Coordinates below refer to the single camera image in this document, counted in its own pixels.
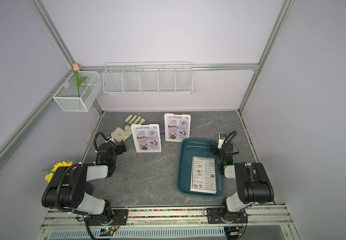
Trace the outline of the teal plastic tray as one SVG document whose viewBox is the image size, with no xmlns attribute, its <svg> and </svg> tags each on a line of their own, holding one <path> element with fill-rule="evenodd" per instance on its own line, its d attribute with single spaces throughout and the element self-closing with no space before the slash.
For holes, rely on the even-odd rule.
<svg viewBox="0 0 346 240">
<path fill-rule="evenodd" d="M 176 180 L 181 193 L 209 198 L 222 195 L 219 159 L 211 151 L 214 144 L 209 139 L 188 138 L 182 141 Z"/>
</svg>

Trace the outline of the yellow header menu sheet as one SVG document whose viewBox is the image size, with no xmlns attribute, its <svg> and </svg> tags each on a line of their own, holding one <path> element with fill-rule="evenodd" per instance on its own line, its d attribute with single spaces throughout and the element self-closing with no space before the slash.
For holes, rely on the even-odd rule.
<svg viewBox="0 0 346 240">
<path fill-rule="evenodd" d="M 216 194 L 215 160 L 193 157 L 190 179 L 190 191 L 203 194 Z"/>
</svg>

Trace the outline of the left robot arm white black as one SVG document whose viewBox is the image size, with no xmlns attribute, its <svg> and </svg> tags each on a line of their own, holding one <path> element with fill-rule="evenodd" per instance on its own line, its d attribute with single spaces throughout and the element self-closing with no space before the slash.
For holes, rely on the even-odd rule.
<svg viewBox="0 0 346 240">
<path fill-rule="evenodd" d="M 88 183 L 113 176 L 117 157 L 127 151 L 125 141 L 114 140 L 102 132 L 95 135 L 96 160 L 93 163 L 68 164 L 58 167 L 42 196 L 45 208 L 81 215 L 84 220 L 98 219 L 109 225 L 116 218 L 108 200 L 92 196 Z"/>
</svg>

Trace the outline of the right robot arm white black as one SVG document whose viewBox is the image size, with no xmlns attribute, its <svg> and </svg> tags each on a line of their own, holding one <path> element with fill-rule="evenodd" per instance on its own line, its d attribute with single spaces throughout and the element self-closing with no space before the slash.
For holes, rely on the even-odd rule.
<svg viewBox="0 0 346 240">
<path fill-rule="evenodd" d="M 212 154 L 218 156 L 219 174 L 236 183 L 236 192 L 220 205 L 221 220 L 228 224 L 241 217 L 247 219 L 245 210 L 249 207 L 274 202 L 274 190 L 262 163 L 233 162 L 239 153 L 232 143 L 236 135 L 237 131 L 220 133 L 218 143 L 210 146 Z"/>
</svg>

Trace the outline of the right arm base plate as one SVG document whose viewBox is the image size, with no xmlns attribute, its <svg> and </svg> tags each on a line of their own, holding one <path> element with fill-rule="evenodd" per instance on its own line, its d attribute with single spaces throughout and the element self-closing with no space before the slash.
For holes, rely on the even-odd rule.
<svg viewBox="0 0 346 240">
<path fill-rule="evenodd" d="M 227 212 L 221 207 L 210 207 L 203 211 L 209 224 L 246 224 L 248 215 L 245 212 Z"/>
</svg>

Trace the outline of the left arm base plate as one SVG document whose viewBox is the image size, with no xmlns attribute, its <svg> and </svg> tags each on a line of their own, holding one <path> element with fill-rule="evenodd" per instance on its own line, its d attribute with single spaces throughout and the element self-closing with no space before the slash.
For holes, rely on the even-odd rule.
<svg viewBox="0 0 346 240">
<path fill-rule="evenodd" d="M 110 217 L 105 215 L 88 216 L 89 226 L 124 226 L 129 216 L 128 209 L 114 209 Z"/>
</svg>

